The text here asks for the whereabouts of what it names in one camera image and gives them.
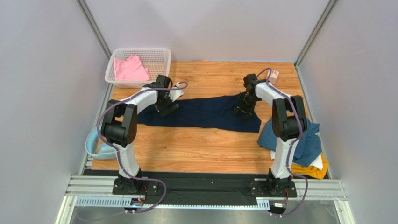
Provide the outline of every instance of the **navy blue pants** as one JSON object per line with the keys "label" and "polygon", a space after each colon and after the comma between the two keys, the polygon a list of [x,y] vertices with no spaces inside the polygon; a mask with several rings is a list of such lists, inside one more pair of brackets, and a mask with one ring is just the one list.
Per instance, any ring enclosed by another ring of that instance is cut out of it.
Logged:
{"label": "navy blue pants", "polygon": [[174,102],[178,108],[162,118],[154,106],[138,114],[138,123],[162,127],[215,127],[237,132],[259,132],[261,120],[253,113],[242,120],[243,114],[234,115],[239,95],[201,99],[183,99]]}

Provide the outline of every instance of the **white cloth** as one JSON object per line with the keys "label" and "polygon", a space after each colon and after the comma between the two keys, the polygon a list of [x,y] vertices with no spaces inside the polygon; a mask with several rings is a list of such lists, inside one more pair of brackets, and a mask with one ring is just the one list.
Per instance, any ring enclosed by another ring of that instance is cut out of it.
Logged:
{"label": "white cloth", "polygon": [[[275,159],[275,152],[270,150],[270,157],[271,159]],[[314,166],[318,169],[323,169],[323,163],[322,163],[322,157],[320,156],[320,154],[318,155],[318,157],[316,157],[316,159],[310,164],[310,166]]]}

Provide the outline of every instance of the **dark blue garment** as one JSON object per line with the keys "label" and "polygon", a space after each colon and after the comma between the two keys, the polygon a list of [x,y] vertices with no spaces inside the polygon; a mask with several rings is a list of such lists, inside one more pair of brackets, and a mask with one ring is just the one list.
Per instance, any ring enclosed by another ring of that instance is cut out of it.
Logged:
{"label": "dark blue garment", "polygon": [[237,132],[259,132],[261,120],[254,113],[242,120],[243,114],[234,115],[239,95],[201,99],[177,100],[178,108],[162,118],[154,106],[138,114],[138,123],[162,127],[215,127]]}
{"label": "dark blue garment", "polygon": [[[308,128],[303,133],[300,141],[297,143],[296,151],[294,151],[293,162],[308,167],[321,153],[320,138],[316,133],[319,132],[319,124],[311,123],[307,119]],[[277,137],[272,131],[272,119],[265,125],[263,131],[258,138],[257,144],[260,147],[275,151],[277,148]]]}

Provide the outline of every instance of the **yellow cloth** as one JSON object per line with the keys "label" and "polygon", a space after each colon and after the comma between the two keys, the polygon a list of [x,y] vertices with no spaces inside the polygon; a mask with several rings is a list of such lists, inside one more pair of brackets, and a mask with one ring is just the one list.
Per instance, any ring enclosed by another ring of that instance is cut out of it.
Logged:
{"label": "yellow cloth", "polygon": [[291,171],[295,174],[304,174],[304,175],[312,176],[317,179],[323,179],[326,175],[327,166],[329,165],[329,163],[327,162],[323,153],[320,153],[320,156],[322,157],[322,163],[323,163],[322,170],[320,170],[314,166],[302,167],[302,166],[299,166],[296,164],[292,164]]}

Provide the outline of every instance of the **small white box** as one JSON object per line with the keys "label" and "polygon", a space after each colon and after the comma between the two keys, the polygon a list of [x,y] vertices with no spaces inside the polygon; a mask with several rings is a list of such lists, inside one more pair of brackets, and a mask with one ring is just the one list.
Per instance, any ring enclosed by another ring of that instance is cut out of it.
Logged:
{"label": "small white box", "polygon": [[270,81],[272,84],[275,84],[277,82],[279,76],[279,71],[276,70],[272,70],[270,79],[268,81]]}

